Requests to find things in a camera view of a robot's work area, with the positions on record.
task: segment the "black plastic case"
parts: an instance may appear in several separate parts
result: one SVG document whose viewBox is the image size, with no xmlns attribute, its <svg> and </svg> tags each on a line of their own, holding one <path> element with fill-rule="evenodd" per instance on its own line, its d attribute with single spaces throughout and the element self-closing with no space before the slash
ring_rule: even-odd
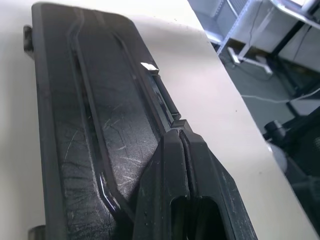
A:
<svg viewBox="0 0 320 240">
<path fill-rule="evenodd" d="M 47 240 L 257 238 L 129 19 L 37 3 L 32 24 Z"/>
</svg>

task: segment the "white cable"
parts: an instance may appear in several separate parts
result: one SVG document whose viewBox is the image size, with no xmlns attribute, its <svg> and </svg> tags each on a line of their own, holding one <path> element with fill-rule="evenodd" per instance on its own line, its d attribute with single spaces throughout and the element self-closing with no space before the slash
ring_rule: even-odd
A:
<svg viewBox="0 0 320 240">
<path fill-rule="evenodd" d="M 307 97 L 310 97 L 312 96 L 313 94 L 317 93 L 320 91 L 320 88 L 318 88 L 317 90 L 307 94 L 307 95 L 304 95 L 304 96 L 300 96 L 300 97 L 297 97 L 297 98 L 294 98 L 292 100 L 273 100 L 273 99 L 269 99 L 269 98 L 264 98 L 264 97 L 260 97 L 260 96 L 254 96 L 254 95 L 241 95 L 241 97 L 243 98 L 247 98 L 247 99 L 257 99 L 257 100 L 260 100 L 260 101 L 264 101 L 264 102 L 269 102 L 269 103 L 273 103 L 273 104 L 286 104 L 286 103 L 289 103 L 291 101 L 297 101 L 297 100 L 300 100 L 300 99 L 305 99 Z"/>
</svg>

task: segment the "gray floor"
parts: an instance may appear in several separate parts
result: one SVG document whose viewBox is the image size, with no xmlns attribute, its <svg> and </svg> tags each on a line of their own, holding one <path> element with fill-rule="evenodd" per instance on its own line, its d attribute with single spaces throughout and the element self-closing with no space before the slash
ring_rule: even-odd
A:
<svg viewBox="0 0 320 240">
<path fill-rule="evenodd" d="M 235 66 L 226 52 L 223 52 L 220 58 L 241 95 L 257 96 L 276 101 L 291 98 L 283 85 L 284 79 L 275 75 L 269 76 L 262 68 L 245 62 Z M 267 123 L 273 120 L 285 123 L 294 118 L 285 103 L 272 103 L 247 97 L 243 99 L 262 134 L 265 133 L 264 126 Z"/>
</svg>

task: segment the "black chair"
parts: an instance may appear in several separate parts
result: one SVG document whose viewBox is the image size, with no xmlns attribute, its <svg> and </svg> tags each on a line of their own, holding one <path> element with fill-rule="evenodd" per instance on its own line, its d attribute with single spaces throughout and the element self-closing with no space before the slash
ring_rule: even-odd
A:
<svg viewBox="0 0 320 240">
<path fill-rule="evenodd" d="M 280 124 L 269 122 L 266 141 L 287 154 L 286 177 L 320 235 L 320 107 Z"/>
</svg>

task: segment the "table surface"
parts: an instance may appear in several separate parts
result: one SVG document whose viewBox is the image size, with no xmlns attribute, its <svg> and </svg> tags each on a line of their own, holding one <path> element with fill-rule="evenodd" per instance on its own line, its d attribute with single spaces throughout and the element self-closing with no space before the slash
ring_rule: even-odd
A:
<svg viewBox="0 0 320 240">
<path fill-rule="evenodd" d="M 0 238 L 45 223 L 34 62 L 22 29 L 33 0 L 0 1 Z M 182 118 L 234 178 L 260 240 L 317 239 L 186 0 L 55 1 L 134 21 Z"/>
<path fill-rule="evenodd" d="M 320 24 L 313 18 L 312 15 L 307 13 L 303 8 L 293 5 L 292 2 L 286 0 L 269 0 L 278 10 L 297 19 L 305 24 L 308 24 L 320 30 Z"/>
</svg>

